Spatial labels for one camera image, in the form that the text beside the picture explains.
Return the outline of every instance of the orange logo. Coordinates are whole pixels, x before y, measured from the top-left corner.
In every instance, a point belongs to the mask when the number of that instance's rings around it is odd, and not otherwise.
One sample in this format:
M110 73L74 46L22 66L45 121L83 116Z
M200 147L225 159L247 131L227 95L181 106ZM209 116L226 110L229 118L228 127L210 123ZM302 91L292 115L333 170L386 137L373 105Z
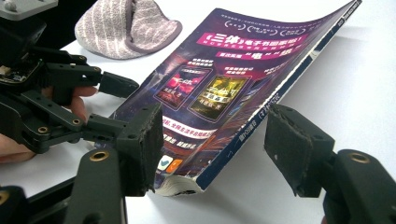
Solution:
M166 173L173 173L177 167L183 162L183 160L174 160L166 169Z

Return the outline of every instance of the book spine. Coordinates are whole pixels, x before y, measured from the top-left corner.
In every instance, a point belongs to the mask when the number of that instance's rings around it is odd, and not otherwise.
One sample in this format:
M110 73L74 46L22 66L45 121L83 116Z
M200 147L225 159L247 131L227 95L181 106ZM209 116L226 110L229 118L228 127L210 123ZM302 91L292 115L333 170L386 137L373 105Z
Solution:
M318 54L324 49L324 47L330 42L334 37L335 33L340 29L340 27L345 23L345 21L352 15L352 13L361 4L361 0L354 1L348 8L346 13L333 25L333 27L327 32L319 42L308 51L306 56L302 59L302 62L296 66L289 77L287 77L286 82L283 82L278 87L277 91L274 91L272 96L266 101L262 108L252 117L246 125L235 135L230 144L225 147L220 154L213 160L210 165L202 171L202 173L196 179L196 183L200 189L205 190L213 179L219 174L221 169L233 158L235 153L239 148L246 143L248 138L253 134L256 128L262 123L266 118L268 109L272 104L276 104L283 95L293 86L301 74L309 67L309 65L316 59Z

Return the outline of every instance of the striped fabric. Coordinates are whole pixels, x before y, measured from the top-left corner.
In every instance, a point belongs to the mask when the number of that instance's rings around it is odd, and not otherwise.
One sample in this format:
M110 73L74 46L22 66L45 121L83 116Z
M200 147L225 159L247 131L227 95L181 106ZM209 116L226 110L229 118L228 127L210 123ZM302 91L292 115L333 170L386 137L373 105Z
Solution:
M170 44L182 29L153 0L98 0L75 27L78 43L112 59L131 59Z

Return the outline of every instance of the white table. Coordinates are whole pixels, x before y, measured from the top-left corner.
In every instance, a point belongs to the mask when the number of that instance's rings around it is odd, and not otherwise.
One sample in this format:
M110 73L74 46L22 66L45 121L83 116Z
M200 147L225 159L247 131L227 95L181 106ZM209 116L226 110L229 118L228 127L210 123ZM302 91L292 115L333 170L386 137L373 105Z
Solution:
M141 83L214 8L271 20L317 19L346 3L329 1L158 0L163 13L183 23L166 49L139 59L116 61L89 53L77 42L65 49L90 65ZM336 143L334 151L357 149L379 159L396 179L396 2L365 1L280 102L312 120ZM109 116L122 100L98 93L84 99L89 112ZM262 150L265 122L203 194L176 198L149 192L128 198L130 223L320 223L322 198L294 197ZM30 161L0 165L0 184L18 185L32 196L76 174L91 148L63 143Z

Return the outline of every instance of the magazine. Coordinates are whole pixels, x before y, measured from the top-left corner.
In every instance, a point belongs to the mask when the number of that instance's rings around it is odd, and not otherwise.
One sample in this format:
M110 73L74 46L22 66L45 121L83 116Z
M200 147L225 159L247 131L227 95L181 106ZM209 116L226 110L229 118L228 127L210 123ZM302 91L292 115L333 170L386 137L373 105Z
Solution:
M215 8L111 115L129 120L162 104L155 192L204 192L360 3L306 22Z

